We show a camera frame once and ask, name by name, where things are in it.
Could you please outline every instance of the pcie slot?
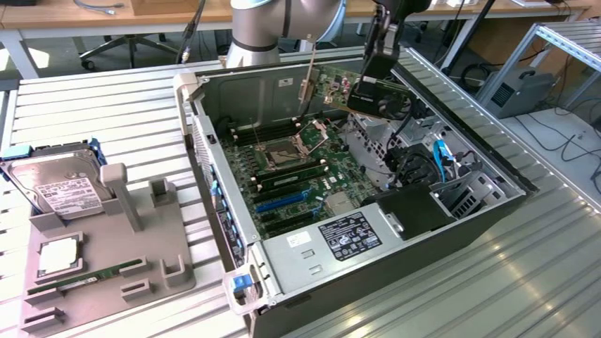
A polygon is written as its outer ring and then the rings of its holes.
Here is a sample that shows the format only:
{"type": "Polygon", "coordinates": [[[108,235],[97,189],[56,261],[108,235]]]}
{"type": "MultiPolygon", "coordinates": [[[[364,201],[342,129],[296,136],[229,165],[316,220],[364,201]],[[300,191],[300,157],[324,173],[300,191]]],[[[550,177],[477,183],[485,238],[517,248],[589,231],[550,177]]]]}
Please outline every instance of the pcie slot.
{"type": "Polygon", "coordinates": [[[257,206],[254,208],[254,211],[257,213],[264,213],[266,211],[270,211],[273,209],[281,208],[282,206],[289,206],[290,204],[294,204],[297,202],[301,202],[306,199],[306,196],[309,195],[309,189],[305,190],[304,192],[294,194],[292,196],[288,196],[282,199],[278,199],[276,201],[270,201],[265,204],[262,204],[261,206],[257,206]]]}
{"type": "Polygon", "coordinates": [[[266,224],[265,230],[266,232],[280,232],[282,229],[289,229],[290,227],[296,226],[298,223],[308,220],[309,218],[313,218],[312,211],[301,213],[300,215],[286,218],[285,220],[278,220],[277,222],[266,224]]]}
{"type": "Polygon", "coordinates": [[[253,203],[261,203],[264,201],[268,201],[269,199],[277,199],[278,197],[282,197],[285,195],[293,194],[294,192],[301,192],[304,190],[302,187],[297,186],[286,186],[277,190],[272,190],[270,192],[264,192],[257,197],[253,198],[253,203]]]}

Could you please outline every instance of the office chair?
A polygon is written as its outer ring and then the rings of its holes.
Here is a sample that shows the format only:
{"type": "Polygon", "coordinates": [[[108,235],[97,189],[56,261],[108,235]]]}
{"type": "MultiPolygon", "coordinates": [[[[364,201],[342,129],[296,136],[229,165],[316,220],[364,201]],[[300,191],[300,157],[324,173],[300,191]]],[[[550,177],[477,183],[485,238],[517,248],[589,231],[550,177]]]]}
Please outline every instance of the office chair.
{"type": "MultiPolygon", "coordinates": [[[[87,70],[93,70],[95,64],[92,60],[88,60],[92,56],[96,56],[97,54],[108,51],[109,49],[113,49],[117,46],[121,46],[123,44],[127,44],[129,46],[129,67],[135,68],[135,52],[136,44],[144,44],[145,46],[149,46],[155,49],[160,49],[161,51],[165,51],[167,53],[172,53],[173,55],[177,55],[177,50],[171,48],[169,46],[165,46],[164,44],[160,44],[155,41],[151,41],[149,39],[145,39],[145,37],[149,34],[136,34],[136,35],[123,35],[120,38],[113,39],[109,35],[104,36],[104,44],[101,44],[95,49],[87,51],[83,53],[79,58],[81,60],[81,67],[84,67],[87,70]]],[[[159,41],[165,42],[165,34],[159,33],[159,41]]]]}

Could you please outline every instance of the motherboard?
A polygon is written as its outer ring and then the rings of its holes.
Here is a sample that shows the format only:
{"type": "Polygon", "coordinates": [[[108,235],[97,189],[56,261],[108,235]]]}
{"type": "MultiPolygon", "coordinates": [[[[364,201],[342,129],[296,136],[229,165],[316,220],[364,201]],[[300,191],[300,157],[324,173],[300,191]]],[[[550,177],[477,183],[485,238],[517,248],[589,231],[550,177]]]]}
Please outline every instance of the motherboard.
{"type": "Polygon", "coordinates": [[[336,125],[320,119],[292,124],[297,130],[289,136],[273,138],[286,125],[221,140],[264,239],[352,211],[377,193],[336,125]]]}

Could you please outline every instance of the hard drive label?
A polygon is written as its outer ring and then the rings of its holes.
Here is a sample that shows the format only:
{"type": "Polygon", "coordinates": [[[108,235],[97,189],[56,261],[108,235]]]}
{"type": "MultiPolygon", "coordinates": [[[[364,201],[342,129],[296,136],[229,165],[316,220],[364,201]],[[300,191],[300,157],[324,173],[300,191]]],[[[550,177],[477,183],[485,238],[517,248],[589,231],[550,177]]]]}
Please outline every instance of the hard drive label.
{"type": "Polygon", "coordinates": [[[100,207],[100,197],[87,177],[40,185],[36,191],[57,215],[100,207]]]}
{"type": "Polygon", "coordinates": [[[321,225],[320,231],[338,261],[382,244],[361,212],[321,225]]]}

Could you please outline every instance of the green circuit board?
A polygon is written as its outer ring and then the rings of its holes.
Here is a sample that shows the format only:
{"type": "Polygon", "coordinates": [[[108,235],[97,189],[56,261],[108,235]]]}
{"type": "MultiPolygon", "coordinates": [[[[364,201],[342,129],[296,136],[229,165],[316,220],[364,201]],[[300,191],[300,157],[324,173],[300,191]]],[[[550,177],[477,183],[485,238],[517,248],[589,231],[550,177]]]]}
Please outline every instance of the green circuit board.
{"type": "Polygon", "coordinates": [[[318,75],[313,95],[324,98],[324,103],[336,108],[345,108],[348,95],[361,76],[341,68],[316,66],[318,75]]]}
{"type": "Polygon", "coordinates": [[[304,123],[306,127],[297,136],[310,151],[308,155],[292,149],[292,145],[297,145],[294,136],[245,146],[236,146],[232,139],[221,141],[244,201],[264,239],[334,216],[336,208],[326,203],[333,194],[342,193],[348,197],[345,205],[357,207],[366,197],[377,193],[354,158],[344,150],[334,127],[321,121],[316,124],[321,129],[310,121],[304,123]],[[324,128],[328,139],[322,136],[324,128]],[[270,185],[258,190],[256,178],[261,176],[268,177],[261,181],[262,185],[268,182],[270,185]],[[306,195],[302,201],[269,211],[256,211],[257,207],[300,193],[306,195]]]}

